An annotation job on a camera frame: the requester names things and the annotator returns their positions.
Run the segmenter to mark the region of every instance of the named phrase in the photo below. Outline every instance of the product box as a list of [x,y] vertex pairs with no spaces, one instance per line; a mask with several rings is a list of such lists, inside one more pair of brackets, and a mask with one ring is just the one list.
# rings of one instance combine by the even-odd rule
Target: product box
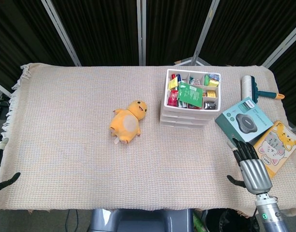
[[269,118],[249,97],[225,110],[215,122],[230,140],[236,138],[244,142],[251,142],[273,126]]
[[256,142],[254,148],[272,178],[296,150],[296,135],[283,123],[276,121]]

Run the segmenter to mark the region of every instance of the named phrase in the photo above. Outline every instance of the green snack packet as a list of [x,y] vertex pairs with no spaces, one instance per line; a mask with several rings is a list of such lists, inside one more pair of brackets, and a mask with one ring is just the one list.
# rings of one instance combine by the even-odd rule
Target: green snack packet
[[202,108],[202,89],[179,82],[178,100]]

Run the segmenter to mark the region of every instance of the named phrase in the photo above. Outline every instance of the red snack packet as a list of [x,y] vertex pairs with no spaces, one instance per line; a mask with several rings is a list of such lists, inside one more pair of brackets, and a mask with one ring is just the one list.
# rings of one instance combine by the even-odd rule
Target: red snack packet
[[168,98],[168,104],[171,106],[177,106],[178,105],[178,90],[172,90],[170,91],[170,96]]

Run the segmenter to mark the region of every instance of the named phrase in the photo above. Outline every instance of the lint roller handle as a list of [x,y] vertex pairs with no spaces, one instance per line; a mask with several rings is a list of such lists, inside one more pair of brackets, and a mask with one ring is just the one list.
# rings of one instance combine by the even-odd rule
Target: lint roller handle
[[265,92],[265,91],[258,91],[258,95],[266,98],[274,98],[274,99],[284,99],[285,96],[280,93],[273,93],[273,92]]

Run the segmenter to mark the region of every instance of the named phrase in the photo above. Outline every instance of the teal box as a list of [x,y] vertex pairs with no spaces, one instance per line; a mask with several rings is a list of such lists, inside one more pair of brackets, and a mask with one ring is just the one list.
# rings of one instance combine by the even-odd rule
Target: teal box
[[227,137],[251,142],[273,126],[262,110],[247,97],[220,114],[215,120]]

